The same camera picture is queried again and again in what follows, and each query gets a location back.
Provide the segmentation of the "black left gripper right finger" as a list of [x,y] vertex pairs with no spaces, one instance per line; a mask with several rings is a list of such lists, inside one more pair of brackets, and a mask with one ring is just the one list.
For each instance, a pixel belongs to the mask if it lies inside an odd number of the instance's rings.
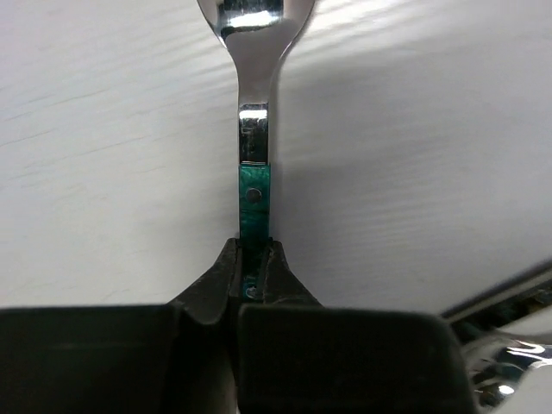
[[472,413],[450,327],[415,312],[322,307],[273,242],[263,299],[237,320],[243,413]]

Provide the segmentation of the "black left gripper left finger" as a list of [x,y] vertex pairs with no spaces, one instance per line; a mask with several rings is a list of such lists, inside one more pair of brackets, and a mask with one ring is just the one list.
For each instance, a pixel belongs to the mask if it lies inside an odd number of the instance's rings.
[[1,311],[4,413],[234,413],[223,317],[237,243],[165,304]]

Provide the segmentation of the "black handled fork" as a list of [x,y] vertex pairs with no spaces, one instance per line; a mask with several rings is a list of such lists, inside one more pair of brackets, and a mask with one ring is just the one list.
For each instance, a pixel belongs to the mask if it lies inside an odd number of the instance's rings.
[[462,344],[551,306],[551,261],[546,260],[442,313]]

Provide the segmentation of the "teal handled spoon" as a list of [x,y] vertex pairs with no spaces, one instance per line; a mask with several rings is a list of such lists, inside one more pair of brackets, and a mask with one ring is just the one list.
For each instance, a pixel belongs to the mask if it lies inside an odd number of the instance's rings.
[[213,34],[229,53],[238,81],[240,295],[260,296],[269,243],[270,97],[281,62],[306,26],[312,1],[201,1]]

